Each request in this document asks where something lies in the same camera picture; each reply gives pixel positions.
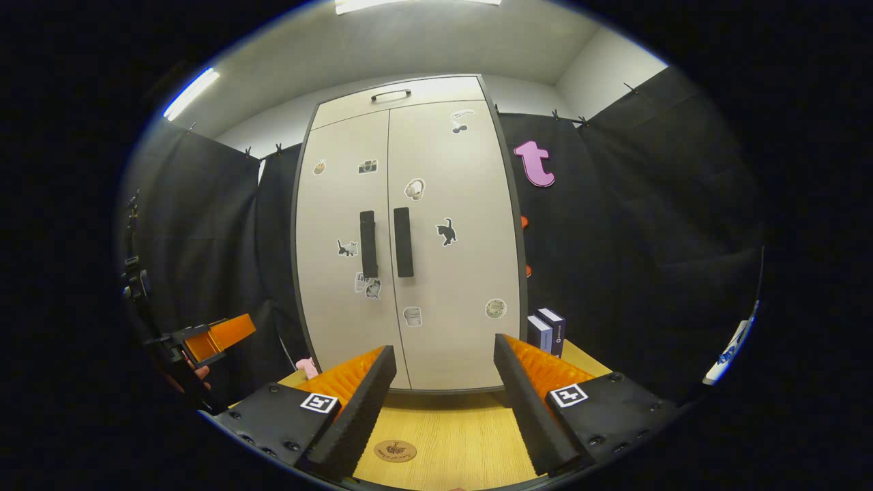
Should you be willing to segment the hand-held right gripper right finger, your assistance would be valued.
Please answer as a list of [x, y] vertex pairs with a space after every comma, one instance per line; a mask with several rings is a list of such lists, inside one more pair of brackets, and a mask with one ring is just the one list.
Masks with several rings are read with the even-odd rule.
[[505, 333], [494, 338], [493, 359], [539, 475], [608, 465], [681, 414], [623, 373], [593, 376]]

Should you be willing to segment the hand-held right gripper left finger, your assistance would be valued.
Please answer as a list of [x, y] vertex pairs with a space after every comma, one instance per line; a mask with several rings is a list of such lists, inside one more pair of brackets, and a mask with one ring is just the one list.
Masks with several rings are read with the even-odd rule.
[[213, 425], [283, 469], [340, 481], [357, 469], [396, 372], [384, 345], [297, 387], [268, 383]]

